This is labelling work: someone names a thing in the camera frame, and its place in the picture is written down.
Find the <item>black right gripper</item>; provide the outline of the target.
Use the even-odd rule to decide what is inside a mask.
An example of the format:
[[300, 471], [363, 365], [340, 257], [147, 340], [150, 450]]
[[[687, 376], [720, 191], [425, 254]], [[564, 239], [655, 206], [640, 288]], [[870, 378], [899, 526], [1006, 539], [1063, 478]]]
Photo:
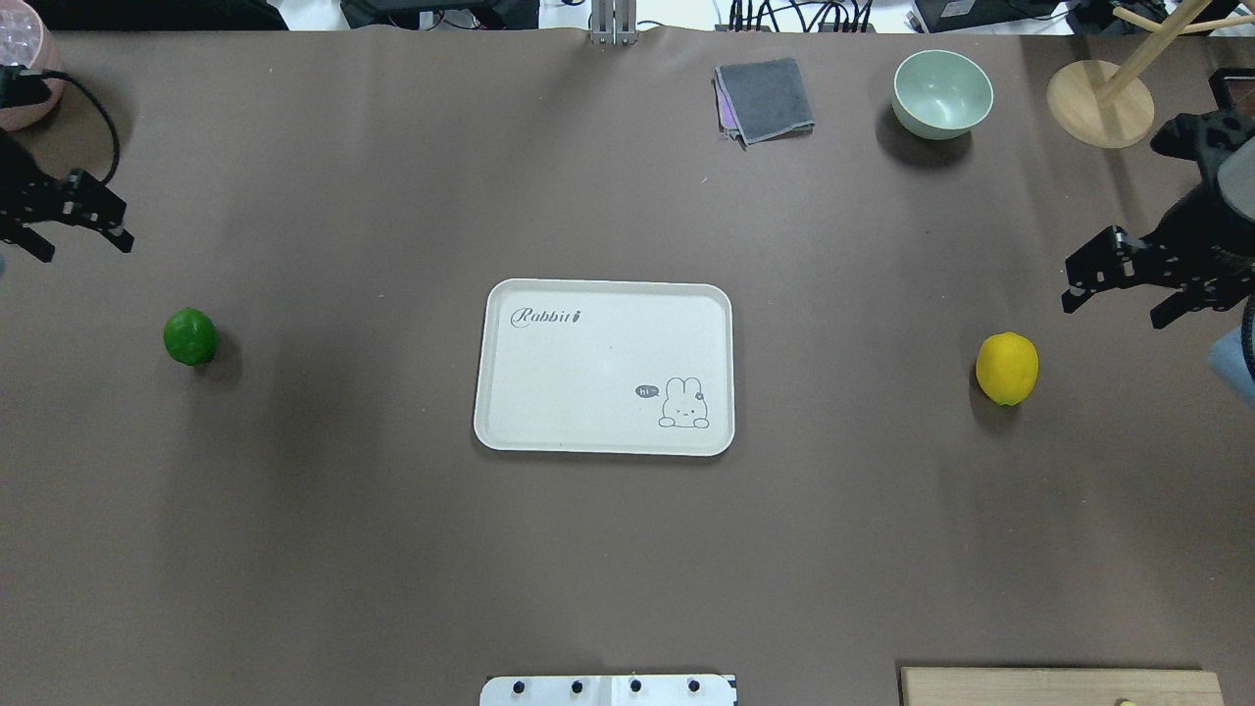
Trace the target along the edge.
[[1064, 313], [1096, 293], [1140, 285], [1177, 290], [1151, 310], [1155, 329], [1204, 308], [1224, 312], [1227, 298], [1219, 295], [1252, 293], [1252, 209], [1196, 187], [1147, 234], [1106, 227], [1086, 241], [1067, 258], [1067, 283]]

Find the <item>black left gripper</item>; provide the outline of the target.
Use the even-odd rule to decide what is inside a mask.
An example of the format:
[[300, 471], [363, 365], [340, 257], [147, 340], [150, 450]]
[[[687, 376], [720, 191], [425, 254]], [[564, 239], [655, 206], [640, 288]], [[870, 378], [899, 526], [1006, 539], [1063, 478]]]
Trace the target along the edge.
[[1, 134], [1, 216], [10, 245], [23, 247], [41, 263], [50, 263], [55, 246], [28, 224], [44, 221], [95, 229], [120, 253], [131, 253], [134, 245], [123, 224], [125, 201], [120, 196], [87, 171], [75, 169], [67, 177], [44, 173], [34, 155], [6, 132]]

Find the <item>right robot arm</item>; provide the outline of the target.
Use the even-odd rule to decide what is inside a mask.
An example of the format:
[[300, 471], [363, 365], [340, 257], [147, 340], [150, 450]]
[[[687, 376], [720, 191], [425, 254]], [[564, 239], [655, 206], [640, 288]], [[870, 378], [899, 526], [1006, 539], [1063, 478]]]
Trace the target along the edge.
[[1151, 310], [1155, 329], [1186, 313], [1242, 308], [1237, 329], [1212, 345], [1209, 362], [1242, 401], [1252, 403], [1252, 142], [1201, 167], [1199, 186], [1142, 236], [1107, 227], [1064, 261], [1067, 313], [1113, 288], [1168, 291]]

